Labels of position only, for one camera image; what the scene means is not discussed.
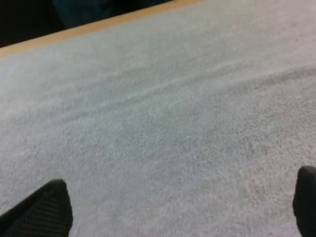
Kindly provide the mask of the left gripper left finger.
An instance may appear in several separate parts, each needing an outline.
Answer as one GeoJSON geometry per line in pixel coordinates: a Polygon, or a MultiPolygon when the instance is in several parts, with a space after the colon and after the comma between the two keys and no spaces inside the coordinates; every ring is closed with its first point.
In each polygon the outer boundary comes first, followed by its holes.
{"type": "Polygon", "coordinates": [[[73,212],[66,182],[51,180],[0,216],[2,237],[67,237],[73,212]]]}

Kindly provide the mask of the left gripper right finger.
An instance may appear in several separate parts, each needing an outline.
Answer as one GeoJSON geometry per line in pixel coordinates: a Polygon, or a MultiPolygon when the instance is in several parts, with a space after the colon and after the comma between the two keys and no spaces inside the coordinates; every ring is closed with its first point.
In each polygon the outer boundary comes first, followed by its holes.
{"type": "Polygon", "coordinates": [[[293,213],[303,237],[316,235],[316,168],[302,166],[297,173],[293,197],[293,213]]]}

